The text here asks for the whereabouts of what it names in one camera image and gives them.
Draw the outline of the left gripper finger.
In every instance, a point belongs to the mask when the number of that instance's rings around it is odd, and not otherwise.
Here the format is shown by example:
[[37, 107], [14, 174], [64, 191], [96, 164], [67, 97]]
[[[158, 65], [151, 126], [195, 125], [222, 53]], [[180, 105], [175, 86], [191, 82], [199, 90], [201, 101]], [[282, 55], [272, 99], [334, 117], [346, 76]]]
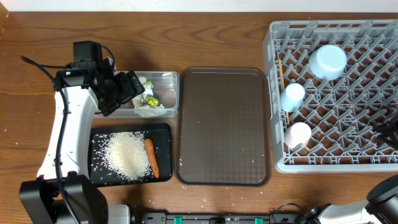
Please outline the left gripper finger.
[[115, 76], [115, 82], [118, 86], [118, 101], [124, 105], [132, 98], [131, 81], [125, 72], [119, 72]]
[[136, 73], [134, 71], [127, 72], [127, 86], [126, 86], [126, 101], [132, 100], [136, 96], [144, 93], [145, 88], [143, 84], [139, 81]]

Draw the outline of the green and silver wrapper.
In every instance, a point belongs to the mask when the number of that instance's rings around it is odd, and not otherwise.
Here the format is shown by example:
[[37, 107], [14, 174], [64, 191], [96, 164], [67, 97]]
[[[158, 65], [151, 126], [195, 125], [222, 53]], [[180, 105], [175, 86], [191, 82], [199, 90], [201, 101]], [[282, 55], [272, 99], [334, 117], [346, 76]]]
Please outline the green and silver wrapper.
[[140, 95], [139, 101], [141, 105], [148, 105], [152, 108], [158, 106], [159, 101], [154, 97], [153, 89], [154, 86], [151, 81], [146, 81], [143, 83], [144, 92]]

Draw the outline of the white paper napkin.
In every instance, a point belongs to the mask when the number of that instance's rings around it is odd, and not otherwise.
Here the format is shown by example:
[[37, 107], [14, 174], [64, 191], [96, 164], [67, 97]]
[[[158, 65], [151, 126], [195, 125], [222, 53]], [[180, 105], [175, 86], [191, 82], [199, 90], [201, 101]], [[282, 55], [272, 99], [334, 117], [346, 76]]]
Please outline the white paper napkin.
[[[147, 80], [146, 77], [139, 77], [139, 81], [143, 84]], [[137, 110], [136, 113], [141, 117], [141, 118], [153, 118], [156, 116], [163, 115], [165, 113], [164, 111], [164, 105], [159, 102], [158, 106], [152, 108], [148, 105], [141, 105], [139, 101], [140, 95], [136, 96], [135, 98], [132, 99], [134, 109]]]

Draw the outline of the orange carrot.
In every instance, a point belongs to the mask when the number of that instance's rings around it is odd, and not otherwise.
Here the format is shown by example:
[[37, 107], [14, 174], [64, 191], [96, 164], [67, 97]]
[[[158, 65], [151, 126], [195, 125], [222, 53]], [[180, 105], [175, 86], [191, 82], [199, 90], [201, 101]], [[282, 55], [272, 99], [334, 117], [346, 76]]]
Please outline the orange carrot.
[[155, 150], [154, 150], [154, 145], [151, 139], [147, 138], [144, 140], [144, 147], [147, 153], [147, 157], [151, 166], [151, 169], [154, 173], [154, 177], [156, 179], [159, 179], [160, 177], [160, 170], [159, 170], [159, 166], [157, 163], [157, 159], [155, 156]]

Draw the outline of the white rice pile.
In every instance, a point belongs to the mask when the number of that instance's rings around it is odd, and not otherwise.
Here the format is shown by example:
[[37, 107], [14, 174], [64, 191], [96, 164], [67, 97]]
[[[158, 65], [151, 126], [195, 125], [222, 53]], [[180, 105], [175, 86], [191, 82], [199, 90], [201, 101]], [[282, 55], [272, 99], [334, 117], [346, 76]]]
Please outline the white rice pile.
[[110, 182], [140, 181], [151, 173], [144, 133], [96, 134], [92, 140], [91, 177]]

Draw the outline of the pink cup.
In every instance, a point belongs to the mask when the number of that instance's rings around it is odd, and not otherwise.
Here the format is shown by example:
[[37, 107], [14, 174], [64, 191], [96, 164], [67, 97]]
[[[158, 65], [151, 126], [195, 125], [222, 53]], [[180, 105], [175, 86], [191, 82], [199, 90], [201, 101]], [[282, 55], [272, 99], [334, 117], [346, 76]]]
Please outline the pink cup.
[[295, 148], [299, 144], [307, 145], [312, 136], [312, 130], [306, 123], [295, 123], [285, 132], [284, 140], [290, 148]]

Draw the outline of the light blue bowl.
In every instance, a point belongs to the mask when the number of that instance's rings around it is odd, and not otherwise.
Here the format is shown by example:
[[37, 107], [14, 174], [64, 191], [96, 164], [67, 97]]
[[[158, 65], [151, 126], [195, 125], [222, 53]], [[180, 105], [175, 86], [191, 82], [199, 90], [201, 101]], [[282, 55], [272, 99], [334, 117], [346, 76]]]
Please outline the light blue bowl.
[[316, 77], [336, 80], [342, 76], [347, 61], [344, 50], [335, 45], [324, 45], [311, 54], [308, 66]]

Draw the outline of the light blue cup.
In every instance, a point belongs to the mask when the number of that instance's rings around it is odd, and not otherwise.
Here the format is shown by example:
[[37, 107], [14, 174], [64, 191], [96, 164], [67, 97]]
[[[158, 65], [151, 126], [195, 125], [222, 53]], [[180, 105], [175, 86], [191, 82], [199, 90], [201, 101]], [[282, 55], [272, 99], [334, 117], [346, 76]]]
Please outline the light blue cup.
[[280, 94], [281, 109], [289, 113], [297, 111], [303, 103], [304, 96], [305, 89], [301, 84], [291, 83], [287, 85]]

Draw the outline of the wooden chopstick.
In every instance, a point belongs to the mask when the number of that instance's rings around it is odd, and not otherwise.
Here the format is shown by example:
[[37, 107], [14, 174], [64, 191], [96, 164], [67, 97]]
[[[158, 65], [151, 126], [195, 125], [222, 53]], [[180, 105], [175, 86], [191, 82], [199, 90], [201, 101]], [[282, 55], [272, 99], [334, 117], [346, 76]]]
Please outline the wooden chopstick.
[[290, 125], [290, 117], [289, 117], [289, 112], [285, 112], [286, 118], [287, 118], [287, 124]]
[[283, 73], [283, 66], [282, 66], [281, 59], [278, 60], [278, 63], [279, 63], [279, 74], [280, 74], [281, 87], [282, 87], [282, 91], [284, 91], [285, 90], [284, 73]]

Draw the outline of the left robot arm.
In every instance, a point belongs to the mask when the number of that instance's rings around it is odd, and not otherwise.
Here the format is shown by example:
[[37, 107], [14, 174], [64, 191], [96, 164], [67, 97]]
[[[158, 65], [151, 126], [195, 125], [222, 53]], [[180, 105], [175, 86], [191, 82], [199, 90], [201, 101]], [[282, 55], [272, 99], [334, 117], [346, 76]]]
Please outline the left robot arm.
[[88, 156], [96, 113], [109, 116], [145, 91], [133, 71], [117, 72], [104, 45], [74, 42], [73, 62], [49, 76], [55, 118], [49, 147], [35, 180], [21, 183], [19, 198], [33, 223], [131, 223], [127, 205], [111, 205], [90, 180]]

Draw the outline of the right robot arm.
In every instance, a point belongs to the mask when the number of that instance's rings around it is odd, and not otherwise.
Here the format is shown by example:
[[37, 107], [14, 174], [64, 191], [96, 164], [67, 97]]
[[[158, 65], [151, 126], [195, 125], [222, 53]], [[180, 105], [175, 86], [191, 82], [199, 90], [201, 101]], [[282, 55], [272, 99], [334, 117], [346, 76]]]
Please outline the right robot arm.
[[[371, 126], [371, 131], [378, 141], [397, 151], [397, 113], [385, 120]], [[362, 202], [314, 207], [293, 223], [397, 223], [397, 175], [377, 184]]]

